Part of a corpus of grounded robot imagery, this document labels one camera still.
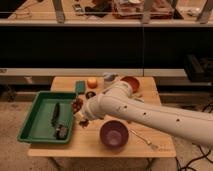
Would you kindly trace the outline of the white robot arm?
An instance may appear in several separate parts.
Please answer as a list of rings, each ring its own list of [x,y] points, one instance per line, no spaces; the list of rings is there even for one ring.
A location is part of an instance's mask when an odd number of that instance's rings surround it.
[[[87,100],[81,112],[90,121],[109,115],[213,148],[213,115],[144,103],[132,93],[129,83],[118,81]]]

